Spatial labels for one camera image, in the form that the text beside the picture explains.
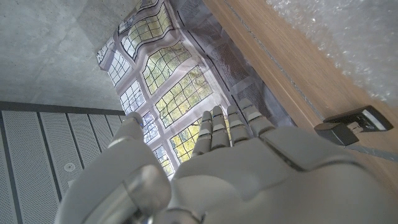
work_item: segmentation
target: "window pane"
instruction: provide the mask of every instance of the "window pane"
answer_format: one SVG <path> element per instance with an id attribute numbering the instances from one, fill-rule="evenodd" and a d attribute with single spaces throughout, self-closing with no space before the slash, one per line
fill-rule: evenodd
<path id="1" fill-rule="evenodd" d="M 167 155 L 166 151 L 164 150 L 163 146 L 159 146 L 157 149 L 154 150 L 154 154 L 158 159 L 159 163 L 162 165 L 164 172 L 167 176 L 174 174 L 174 168 L 169 160 L 169 156 Z"/>
<path id="2" fill-rule="evenodd" d="M 159 132 L 157 130 L 154 117 L 151 115 L 150 112 L 146 113 L 142 117 L 142 119 L 144 120 L 144 128 L 143 128 L 144 142 L 148 143 L 150 140 L 158 136 Z"/>
<path id="3" fill-rule="evenodd" d="M 201 102 L 201 100 L 203 100 L 212 93 L 212 90 L 205 80 L 203 74 L 201 73 L 201 75 L 198 76 L 197 73 L 201 73 L 199 66 L 196 66 L 195 68 L 190 70 L 162 97 L 162 99 L 158 103 L 156 103 L 156 108 L 160 112 L 160 119 L 163 121 L 165 128 L 170 126 L 170 124 L 178 120 L 187 111 L 189 111 L 199 102 Z M 192 83 L 196 83 L 199 79 L 201 83 L 200 86 L 197 87 L 195 85 L 192 85 Z M 184 102 L 186 102 L 186 100 L 188 100 L 189 106 L 187 106 L 187 104 L 183 104 Z M 175 110 L 176 107 L 179 108 L 180 106 L 182 106 L 182 111 L 180 111 L 179 109 Z"/>
<path id="4" fill-rule="evenodd" d="M 201 118 L 170 139 L 180 162 L 185 162 L 191 158 L 193 147 L 198 138 L 200 120 Z"/>
<path id="5" fill-rule="evenodd" d="M 130 63 L 123 57 L 123 55 L 120 54 L 120 52 L 116 51 L 114 53 L 112 65 L 108 70 L 108 74 L 113 81 L 113 86 L 115 86 L 120 79 L 122 79 L 129 68 Z"/>
<path id="6" fill-rule="evenodd" d="M 146 1 L 145 4 L 152 4 L 153 1 Z M 142 41 L 161 36 L 169 27 L 172 27 L 172 23 L 164 4 L 162 4 L 158 14 L 138 21 L 131 26 L 129 34 L 123 37 L 121 41 L 122 46 L 124 50 L 135 59 L 137 46 Z"/>
<path id="7" fill-rule="evenodd" d="M 106 52 L 108 51 L 108 49 L 113 45 L 113 35 L 111 36 L 111 38 L 109 38 L 109 40 L 106 42 L 106 44 L 104 45 L 104 47 L 102 47 L 101 50 L 99 50 L 99 52 L 97 53 L 97 60 L 98 63 L 101 63 L 102 60 L 104 60 L 104 56 L 106 54 Z"/>
<path id="8" fill-rule="evenodd" d="M 190 57 L 191 54 L 181 42 L 172 47 L 160 49 L 152 54 L 148 58 L 146 68 L 143 72 L 148 89 L 149 86 L 155 84 L 149 90 L 151 95 L 171 76 L 182 62 Z"/>
<path id="9" fill-rule="evenodd" d="M 137 81 L 134 81 L 134 83 L 132 83 L 132 85 L 122 94 L 120 101 L 126 114 L 137 110 L 138 107 L 146 102 Z"/>

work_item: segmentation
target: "robotic hand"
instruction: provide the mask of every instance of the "robotic hand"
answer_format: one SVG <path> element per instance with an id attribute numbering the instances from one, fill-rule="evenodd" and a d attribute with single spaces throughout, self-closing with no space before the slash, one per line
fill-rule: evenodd
<path id="1" fill-rule="evenodd" d="M 239 107 L 250 129 L 230 106 L 229 141 L 221 108 L 205 111 L 192 158 L 171 182 L 131 113 L 55 223 L 398 223 L 396 199 L 350 154 L 298 128 L 275 129 L 248 100 Z"/>

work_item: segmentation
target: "ceiling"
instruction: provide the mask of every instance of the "ceiling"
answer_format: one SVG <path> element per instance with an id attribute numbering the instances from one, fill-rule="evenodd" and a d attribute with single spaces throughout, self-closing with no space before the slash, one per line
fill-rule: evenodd
<path id="1" fill-rule="evenodd" d="M 96 53 L 137 0 L 0 2 L 0 101 L 121 110 Z"/>

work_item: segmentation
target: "acoustic wall panel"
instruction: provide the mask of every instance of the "acoustic wall panel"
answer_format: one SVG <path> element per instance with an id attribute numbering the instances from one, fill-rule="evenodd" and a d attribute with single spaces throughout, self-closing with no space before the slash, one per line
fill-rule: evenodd
<path id="1" fill-rule="evenodd" d="M 62 196 L 69 189 L 68 182 L 75 180 L 81 167 L 75 142 L 64 113 L 40 113 L 47 142 Z"/>
<path id="2" fill-rule="evenodd" d="M 104 151 L 108 148 L 112 140 L 112 133 L 109 129 L 108 123 L 106 122 L 105 115 L 90 114 L 91 123 L 94 127 L 94 132 L 98 138 L 99 146 Z"/>
<path id="3" fill-rule="evenodd" d="M 120 121 L 120 118 L 118 115 L 106 115 L 106 119 L 108 120 L 109 127 L 111 128 L 111 131 L 113 135 L 116 134 L 118 129 L 120 128 L 120 125 L 122 125 L 122 122 Z"/>
<path id="4" fill-rule="evenodd" d="M 3 111 L 23 223 L 53 223 L 59 199 L 36 112 Z"/>
<path id="5" fill-rule="evenodd" d="M 14 199 L 7 168 L 6 154 L 0 130 L 0 223 L 17 223 Z"/>
<path id="6" fill-rule="evenodd" d="M 68 117 L 83 165 L 87 167 L 101 153 L 94 131 L 87 114 L 68 114 Z"/>

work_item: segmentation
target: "wall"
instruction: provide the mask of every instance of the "wall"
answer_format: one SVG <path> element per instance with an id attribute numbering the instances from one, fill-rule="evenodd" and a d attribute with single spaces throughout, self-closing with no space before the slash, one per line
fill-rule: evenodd
<path id="1" fill-rule="evenodd" d="M 7 108 L 0 103 L 0 109 Z M 0 113 L 0 223 L 53 223 L 73 180 L 106 150 L 122 111 L 84 108 Z M 74 113 L 54 113 L 64 110 Z"/>

